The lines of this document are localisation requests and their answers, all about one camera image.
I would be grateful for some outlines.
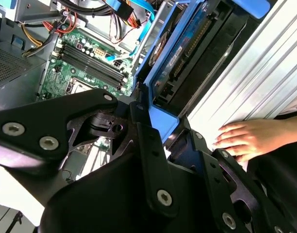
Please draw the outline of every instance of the yellow wire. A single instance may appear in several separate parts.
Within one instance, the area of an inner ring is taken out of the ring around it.
[[[22,24],[21,25],[23,31],[25,32],[26,36],[28,37],[29,40],[31,40],[32,43],[34,43],[36,46],[40,47],[43,45],[43,43],[35,38],[33,38],[33,36],[31,36],[29,34],[29,32],[27,31],[26,27]]]

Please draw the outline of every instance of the black metal bracket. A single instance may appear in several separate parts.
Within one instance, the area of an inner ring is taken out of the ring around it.
[[[173,152],[169,161],[191,169],[205,179],[212,214],[219,229],[229,220],[227,226],[232,232],[249,232],[243,223],[249,224],[254,233],[274,233],[279,229],[296,232],[234,158],[222,149],[210,152],[205,139],[191,130],[186,118],[170,138],[166,142],[168,150]]]
[[[94,89],[0,112],[0,165],[50,175],[70,151],[105,136],[112,139],[111,161],[128,153],[139,156],[148,208],[175,217],[179,204],[159,132],[151,126],[146,86],[138,84],[133,95],[137,100],[125,104]],[[51,145],[41,144],[44,137]],[[170,205],[158,199],[159,190],[171,193]]]

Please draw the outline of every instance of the motherboard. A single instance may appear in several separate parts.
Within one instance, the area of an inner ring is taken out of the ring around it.
[[[76,29],[58,38],[49,59],[39,100],[48,100],[93,88],[103,88],[114,96],[132,92],[131,60],[108,61],[119,55],[111,46]]]

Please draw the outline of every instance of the ram slot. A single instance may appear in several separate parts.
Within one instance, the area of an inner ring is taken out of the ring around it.
[[[124,75],[121,74],[119,71],[115,70],[113,67],[80,52],[79,50],[71,47],[70,45],[64,46],[63,53],[69,54],[70,56],[83,62],[87,66],[93,67],[94,69],[104,73],[112,79],[116,79],[117,81],[121,82],[124,78]]]
[[[77,69],[82,70],[83,72],[85,72],[86,74],[88,74],[90,76],[96,77],[97,79],[99,79],[113,87],[116,87],[116,88],[120,87],[121,83],[119,81],[110,79],[109,77],[102,74],[101,72],[99,72],[91,67],[88,67],[86,64],[79,62],[78,60],[75,60],[73,57],[70,57],[69,55],[62,56],[61,60],[70,64],[71,66],[73,66]]]

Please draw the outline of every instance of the label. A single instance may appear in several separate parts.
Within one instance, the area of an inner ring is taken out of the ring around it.
[[[180,54],[181,51],[182,51],[182,46],[180,46],[178,48],[178,50],[176,51],[175,55],[171,58],[171,60],[169,62],[169,65],[170,66],[172,66],[175,63],[175,61],[177,60],[177,58],[178,58],[178,56],[179,56],[179,54]]]

